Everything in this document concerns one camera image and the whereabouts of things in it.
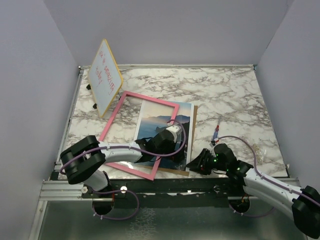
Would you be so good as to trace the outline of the blue red screwdriver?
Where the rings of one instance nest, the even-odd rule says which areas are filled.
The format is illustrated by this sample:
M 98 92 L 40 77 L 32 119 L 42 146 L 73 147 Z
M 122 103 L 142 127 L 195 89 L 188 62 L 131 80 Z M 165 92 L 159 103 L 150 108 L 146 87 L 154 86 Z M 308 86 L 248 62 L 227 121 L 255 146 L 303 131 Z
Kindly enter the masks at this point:
M 219 118 L 218 121 L 217 121 L 217 125 L 216 125 L 216 128 L 215 128 L 213 136 L 212 136 L 212 140 L 213 141 L 218 138 L 220 124 L 221 124 L 221 118 Z

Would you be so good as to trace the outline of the landscape photo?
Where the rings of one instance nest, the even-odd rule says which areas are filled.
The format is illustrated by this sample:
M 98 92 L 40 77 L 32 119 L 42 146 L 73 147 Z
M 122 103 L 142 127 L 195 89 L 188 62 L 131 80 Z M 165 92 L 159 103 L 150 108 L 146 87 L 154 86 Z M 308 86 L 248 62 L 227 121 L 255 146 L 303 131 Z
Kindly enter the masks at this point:
M 172 117 L 172 113 L 172 107 L 144 100 L 141 104 L 134 138 L 139 140 L 142 138 L 154 137 L 168 126 L 167 121 Z M 151 168 L 154 166 L 156 160 L 157 158 L 154 157 L 151 161 L 143 162 L 139 165 Z

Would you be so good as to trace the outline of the pink picture frame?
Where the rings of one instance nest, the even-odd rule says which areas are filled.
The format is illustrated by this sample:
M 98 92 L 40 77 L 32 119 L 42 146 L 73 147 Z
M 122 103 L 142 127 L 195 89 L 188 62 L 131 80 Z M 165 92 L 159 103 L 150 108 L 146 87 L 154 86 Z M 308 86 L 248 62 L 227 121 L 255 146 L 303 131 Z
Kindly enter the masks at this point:
M 162 99 L 158 99 L 158 98 L 142 95 L 142 94 L 139 94 L 139 93 L 134 93 L 134 92 L 130 92 L 130 91 L 124 91 L 122 96 L 120 97 L 120 99 L 119 99 L 114 111 L 112 112 L 112 114 L 111 114 L 111 116 L 110 116 L 110 118 L 109 118 L 109 120 L 108 120 L 108 122 L 107 122 L 107 124 L 106 124 L 106 126 L 104 128 L 104 130 L 102 131 L 102 133 L 101 133 L 101 135 L 99 137 L 99 141 L 100 142 L 102 142 L 104 140 L 105 136 L 107 135 L 107 133 L 108 133 L 108 131 L 109 131 L 109 129 L 110 129 L 112 123 L 113 123 L 113 120 L 115 119 L 115 117 L 116 117 L 118 111 L 120 110 L 120 108 L 121 108 L 121 106 L 122 106 L 122 104 L 123 104 L 123 102 L 124 102 L 126 97 L 138 98 L 138 99 L 146 100 L 146 101 L 149 101 L 149 102 L 154 102 L 154 103 L 157 103 L 157 104 L 160 104 L 160 105 L 164 105 L 164 106 L 173 108 L 172 116 L 169 119 L 170 122 L 172 121 L 172 119 L 176 118 L 178 110 L 179 110 L 179 107 L 180 107 L 180 105 L 177 104 L 177 103 L 173 103 L 173 102 L 165 101 L 165 100 L 162 100 Z M 132 175 L 135 175 L 135 176 L 138 176 L 138 177 L 153 181 L 155 179 L 155 176 L 156 176 L 160 161 L 161 161 L 161 158 L 157 157 L 156 161 L 153 164 L 153 168 L 151 170 L 151 173 L 145 173 L 145 172 L 133 169 L 133 168 L 129 168 L 128 166 L 121 165 L 119 163 L 106 163 L 105 165 L 108 166 L 108 167 L 112 167 L 112 168 L 121 170 L 121 171 L 126 172 L 126 173 L 130 173 Z

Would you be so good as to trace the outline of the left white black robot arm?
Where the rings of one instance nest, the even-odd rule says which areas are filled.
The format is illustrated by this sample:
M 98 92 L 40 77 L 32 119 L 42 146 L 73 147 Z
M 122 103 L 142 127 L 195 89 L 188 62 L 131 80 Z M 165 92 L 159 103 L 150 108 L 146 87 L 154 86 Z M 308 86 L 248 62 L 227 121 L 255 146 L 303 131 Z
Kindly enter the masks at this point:
M 186 133 L 178 125 L 166 127 L 154 137 L 137 139 L 123 145 L 99 142 L 96 136 L 89 135 L 60 154 L 60 174 L 66 176 L 70 185 L 84 183 L 103 198 L 110 193 L 111 183 L 108 175 L 99 170 L 102 165 L 145 163 L 154 158 L 173 157 L 184 152 L 184 143 L 176 149 L 179 136 L 184 140 Z

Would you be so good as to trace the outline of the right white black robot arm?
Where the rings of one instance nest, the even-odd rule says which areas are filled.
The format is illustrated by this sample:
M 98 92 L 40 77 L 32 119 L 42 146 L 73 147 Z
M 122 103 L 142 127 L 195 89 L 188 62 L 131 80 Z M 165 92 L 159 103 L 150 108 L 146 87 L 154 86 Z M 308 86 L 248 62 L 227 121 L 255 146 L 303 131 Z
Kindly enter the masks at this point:
M 253 165 L 238 160 L 224 143 L 217 144 L 213 152 L 204 148 L 187 168 L 201 175 L 225 172 L 234 195 L 257 197 L 287 215 L 308 237 L 320 237 L 320 194 L 312 186 L 301 188 L 259 173 Z

